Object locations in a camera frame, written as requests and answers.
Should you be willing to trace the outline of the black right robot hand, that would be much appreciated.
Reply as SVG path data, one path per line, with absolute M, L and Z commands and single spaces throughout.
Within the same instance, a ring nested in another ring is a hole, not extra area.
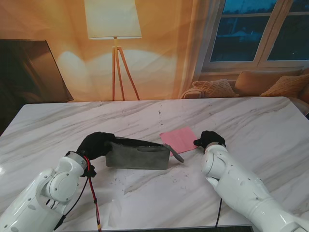
M 208 130 L 203 131 L 201 133 L 200 138 L 197 140 L 194 140 L 193 143 L 195 146 L 200 146 L 204 149 L 206 149 L 210 144 L 213 144 L 213 143 L 226 147 L 225 139 L 222 136 L 220 136 L 214 131 L 208 131 Z

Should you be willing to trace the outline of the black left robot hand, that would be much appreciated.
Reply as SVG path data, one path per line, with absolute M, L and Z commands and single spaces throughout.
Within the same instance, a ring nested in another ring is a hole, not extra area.
M 112 133 L 95 132 L 84 138 L 79 145 L 76 153 L 89 160 L 95 160 L 98 157 L 105 156 L 112 150 L 110 142 L 116 139 Z

